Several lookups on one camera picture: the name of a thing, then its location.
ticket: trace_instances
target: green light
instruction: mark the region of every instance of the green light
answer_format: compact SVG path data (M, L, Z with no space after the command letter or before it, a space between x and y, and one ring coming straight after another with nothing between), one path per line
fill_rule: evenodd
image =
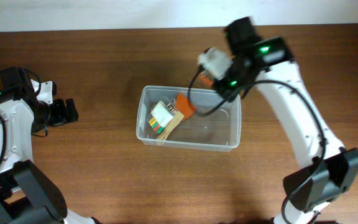
M237 84L237 81L230 82L230 86L234 86L235 84Z
M267 53L269 51L269 48L270 47L261 47L259 50L262 52L262 53Z

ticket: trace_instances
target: plastic container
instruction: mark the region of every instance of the plastic container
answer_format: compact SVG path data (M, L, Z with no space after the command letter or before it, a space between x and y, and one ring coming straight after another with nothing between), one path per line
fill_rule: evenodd
M175 99L178 93L187 96L187 88L146 86L137 112L136 136L151 146L201 149L229 152L240 144L241 101L237 97L225 103L213 114L200 117L194 114L182 121L169 135L168 140L157 140L158 134L147 124L147 115L163 97ZM213 90L192 89L191 100L200 110L210 110L222 101Z

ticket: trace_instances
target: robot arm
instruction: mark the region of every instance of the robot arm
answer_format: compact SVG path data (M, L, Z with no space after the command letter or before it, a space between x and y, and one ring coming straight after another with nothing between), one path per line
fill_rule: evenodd
M97 224L68 210L61 191L34 165L31 134L75 122L78 113L72 99L66 106L61 99L53 100L53 81L41 83L39 90L40 83L28 73L21 68L0 72L0 223ZM20 189L24 198L5 202Z
M212 80L212 88L224 101L231 102L241 91L246 96L253 86L264 95L301 168L284 178L287 198L273 222L313 222L316 214L349 190L358 172L358 150L345 150L328 128L282 38L262 40L248 17L234 21L225 32L234 58L218 49L208 49L199 56L199 71Z

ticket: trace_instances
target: gray plastic box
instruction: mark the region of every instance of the gray plastic box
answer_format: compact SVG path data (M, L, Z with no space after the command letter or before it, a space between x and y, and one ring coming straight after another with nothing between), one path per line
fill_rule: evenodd
M170 86L146 86L140 98L137 112L136 136L151 146L201 149L229 152L240 144L241 101L239 96L232 103L225 103L207 117L194 114L182 121L169 135L168 140L157 140L157 134L146 120L151 109L163 97L175 99L178 93L187 97L187 88ZM197 108L214 108L222 98L213 90L191 89L191 100Z

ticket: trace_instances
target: white wall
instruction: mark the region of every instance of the white wall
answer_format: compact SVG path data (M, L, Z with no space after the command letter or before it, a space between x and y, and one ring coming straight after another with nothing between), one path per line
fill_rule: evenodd
M358 22L358 0L0 0L0 31Z

